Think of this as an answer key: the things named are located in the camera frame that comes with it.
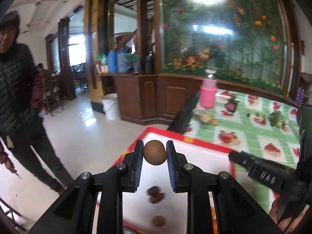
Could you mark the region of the brown longan fruit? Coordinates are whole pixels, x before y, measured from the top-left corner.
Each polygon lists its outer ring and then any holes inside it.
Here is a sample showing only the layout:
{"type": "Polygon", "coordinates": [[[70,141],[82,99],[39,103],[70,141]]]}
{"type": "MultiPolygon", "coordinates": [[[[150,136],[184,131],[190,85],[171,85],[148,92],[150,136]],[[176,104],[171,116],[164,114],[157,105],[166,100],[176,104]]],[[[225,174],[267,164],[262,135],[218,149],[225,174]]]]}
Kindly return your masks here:
{"type": "Polygon", "coordinates": [[[145,160],[151,165],[161,165],[167,159],[166,150],[161,141],[152,140],[145,144],[143,149],[145,160]]]}

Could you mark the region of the dark jujube date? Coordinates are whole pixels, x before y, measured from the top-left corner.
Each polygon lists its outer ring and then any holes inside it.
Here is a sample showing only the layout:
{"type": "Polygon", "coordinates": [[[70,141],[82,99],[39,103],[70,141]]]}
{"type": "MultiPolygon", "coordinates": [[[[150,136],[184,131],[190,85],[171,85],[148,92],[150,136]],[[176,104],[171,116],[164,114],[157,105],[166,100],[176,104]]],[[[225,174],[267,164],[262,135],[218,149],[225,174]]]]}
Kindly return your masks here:
{"type": "Polygon", "coordinates": [[[161,193],[160,188],[158,186],[152,186],[147,190],[149,196],[154,196],[161,193]]]}

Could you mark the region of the red jujube date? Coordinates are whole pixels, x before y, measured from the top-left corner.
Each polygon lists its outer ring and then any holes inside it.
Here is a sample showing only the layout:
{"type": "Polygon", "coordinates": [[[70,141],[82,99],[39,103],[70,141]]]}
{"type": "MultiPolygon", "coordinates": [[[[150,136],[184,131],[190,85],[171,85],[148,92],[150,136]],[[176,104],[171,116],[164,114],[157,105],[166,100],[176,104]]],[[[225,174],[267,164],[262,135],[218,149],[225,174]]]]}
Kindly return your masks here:
{"type": "Polygon", "coordinates": [[[150,203],[156,204],[165,198],[165,193],[157,193],[150,196],[150,203]]]}

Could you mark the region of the orange tangerine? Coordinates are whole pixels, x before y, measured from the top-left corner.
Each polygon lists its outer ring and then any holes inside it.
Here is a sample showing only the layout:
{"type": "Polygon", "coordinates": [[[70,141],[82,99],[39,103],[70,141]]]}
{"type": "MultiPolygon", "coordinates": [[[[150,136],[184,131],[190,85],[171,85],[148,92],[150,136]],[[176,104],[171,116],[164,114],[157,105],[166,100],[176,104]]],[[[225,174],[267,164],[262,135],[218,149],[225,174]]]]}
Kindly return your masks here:
{"type": "Polygon", "coordinates": [[[215,208],[214,207],[211,207],[211,213],[212,213],[213,233],[214,234],[218,234],[216,212],[215,212],[215,208]]]}

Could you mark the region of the red white tray box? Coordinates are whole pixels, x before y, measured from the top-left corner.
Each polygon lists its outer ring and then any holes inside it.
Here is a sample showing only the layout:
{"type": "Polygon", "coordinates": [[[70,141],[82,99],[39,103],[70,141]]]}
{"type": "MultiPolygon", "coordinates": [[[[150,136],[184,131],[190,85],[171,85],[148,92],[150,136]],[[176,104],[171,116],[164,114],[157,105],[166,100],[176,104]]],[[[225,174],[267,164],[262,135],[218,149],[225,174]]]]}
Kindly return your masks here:
{"type": "Polygon", "coordinates": [[[128,215],[141,224],[148,224],[152,211],[165,217],[160,233],[213,233],[213,217],[206,178],[215,185],[218,176],[203,172],[175,150],[174,143],[190,148],[193,155],[204,153],[204,160],[217,166],[224,164],[231,149],[194,139],[191,143],[174,132],[149,127],[132,144],[132,151],[123,161],[98,175],[103,184],[99,206],[97,233],[123,233],[123,207],[129,206],[128,215]],[[165,201],[148,206],[140,195],[153,182],[165,190],[172,189],[165,201]]]}

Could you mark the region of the snack packets pile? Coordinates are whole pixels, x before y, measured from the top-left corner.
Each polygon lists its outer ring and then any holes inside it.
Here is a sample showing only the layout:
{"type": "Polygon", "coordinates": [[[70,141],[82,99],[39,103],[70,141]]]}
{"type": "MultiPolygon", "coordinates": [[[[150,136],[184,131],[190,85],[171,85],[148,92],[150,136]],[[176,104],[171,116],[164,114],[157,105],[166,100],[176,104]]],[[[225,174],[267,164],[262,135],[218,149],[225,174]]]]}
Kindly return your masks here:
{"type": "Polygon", "coordinates": [[[196,114],[194,114],[194,117],[203,124],[208,124],[210,126],[217,126],[217,124],[218,124],[218,121],[214,117],[212,117],[208,114],[196,113],[196,114]]]}

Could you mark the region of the white plastic bucket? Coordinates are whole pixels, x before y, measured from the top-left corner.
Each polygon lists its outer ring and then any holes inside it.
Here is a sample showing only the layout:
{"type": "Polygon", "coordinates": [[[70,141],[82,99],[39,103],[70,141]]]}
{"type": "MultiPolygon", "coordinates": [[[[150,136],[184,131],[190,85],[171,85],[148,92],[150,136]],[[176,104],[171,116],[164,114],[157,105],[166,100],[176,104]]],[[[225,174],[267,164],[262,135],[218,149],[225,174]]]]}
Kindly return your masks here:
{"type": "Polygon", "coordinates": [[[121,118],[117,93],[107,94],[102,98],[103,112],[110,121],[121,118]]]}

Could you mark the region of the wooden cabinet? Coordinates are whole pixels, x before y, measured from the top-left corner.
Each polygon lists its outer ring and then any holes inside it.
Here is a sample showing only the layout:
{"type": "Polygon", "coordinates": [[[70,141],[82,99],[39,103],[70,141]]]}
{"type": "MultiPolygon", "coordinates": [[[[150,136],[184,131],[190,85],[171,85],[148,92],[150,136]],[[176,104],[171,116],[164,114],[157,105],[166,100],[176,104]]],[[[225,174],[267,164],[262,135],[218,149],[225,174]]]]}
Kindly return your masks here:
{"type": "Polygon", "coordinates": [[[170,124],[199,91],[202,79],[178,74],[105,74],[104,93],[116,93],[123,121],[139,125],[170,124]]]}

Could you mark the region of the green bok choy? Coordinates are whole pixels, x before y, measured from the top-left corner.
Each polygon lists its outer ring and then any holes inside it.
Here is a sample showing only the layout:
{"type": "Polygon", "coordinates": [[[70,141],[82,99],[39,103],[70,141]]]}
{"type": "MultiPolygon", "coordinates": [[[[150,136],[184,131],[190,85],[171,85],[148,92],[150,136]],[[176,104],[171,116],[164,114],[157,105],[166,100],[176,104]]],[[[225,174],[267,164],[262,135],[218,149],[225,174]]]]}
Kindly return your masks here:
{"type": "Polygon", "coordinates": [[[287,120],[279,110],[270,113],[268,120],[272,127],[283,128],[287,124],[287,120]]]}

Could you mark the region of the pink knit-sleeved bottle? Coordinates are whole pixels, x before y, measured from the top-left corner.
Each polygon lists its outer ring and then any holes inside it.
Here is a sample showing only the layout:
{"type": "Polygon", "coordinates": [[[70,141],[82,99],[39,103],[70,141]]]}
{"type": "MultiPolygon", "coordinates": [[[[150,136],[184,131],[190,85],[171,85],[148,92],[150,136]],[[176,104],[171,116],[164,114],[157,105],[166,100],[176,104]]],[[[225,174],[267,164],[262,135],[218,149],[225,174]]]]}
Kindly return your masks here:
{"type": "Polygon", "coordinates": [[[215,79],[204,79],[200,87],[199,103],[203,108],[213,108],[217,92],[217,81],[215,79]]]}

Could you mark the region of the black jar with cork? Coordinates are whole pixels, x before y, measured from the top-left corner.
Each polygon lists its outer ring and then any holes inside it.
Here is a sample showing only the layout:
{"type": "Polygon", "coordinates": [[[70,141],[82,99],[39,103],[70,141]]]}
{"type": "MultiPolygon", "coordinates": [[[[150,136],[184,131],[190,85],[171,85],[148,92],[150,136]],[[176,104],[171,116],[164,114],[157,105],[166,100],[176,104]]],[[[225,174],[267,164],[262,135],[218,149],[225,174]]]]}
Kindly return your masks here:
{"type": "Polygon", "coordinates": [[[237,106],[238,106],[239,101],[237,101],[236,99],[229,99],[228,102],[226,103],[225,107],[226,110],[230,113],[235,113],[237,106]]]}

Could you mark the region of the blue thermos jug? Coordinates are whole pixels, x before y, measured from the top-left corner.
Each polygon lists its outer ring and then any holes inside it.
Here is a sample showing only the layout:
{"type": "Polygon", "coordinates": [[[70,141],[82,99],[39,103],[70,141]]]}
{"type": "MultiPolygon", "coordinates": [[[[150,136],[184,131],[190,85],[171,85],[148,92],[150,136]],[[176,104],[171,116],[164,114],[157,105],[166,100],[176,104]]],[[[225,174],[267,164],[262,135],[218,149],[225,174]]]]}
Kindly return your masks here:
{"type": "Polygon", "coordinates": [[[115,50],[109,50],[107,58],[108,58],[108,73],[116,74],[117,73],[117,55],[116,55],[115,50]]]}

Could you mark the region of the person in dark jacket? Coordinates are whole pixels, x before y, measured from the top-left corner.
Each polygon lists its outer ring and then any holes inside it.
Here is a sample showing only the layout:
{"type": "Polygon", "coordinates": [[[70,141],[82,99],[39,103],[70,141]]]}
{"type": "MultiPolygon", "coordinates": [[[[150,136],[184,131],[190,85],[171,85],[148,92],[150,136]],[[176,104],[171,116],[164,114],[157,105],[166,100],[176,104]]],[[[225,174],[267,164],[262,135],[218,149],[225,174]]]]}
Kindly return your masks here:
{"type": "Polygon", "coordinates": [[[1,164],[16,174],[8,149],[38,180],[62,194],[74,180],[43,126],[43,79],[29,47],[17,42],[19,17],[12,11],[1,20],[1,164]]]}

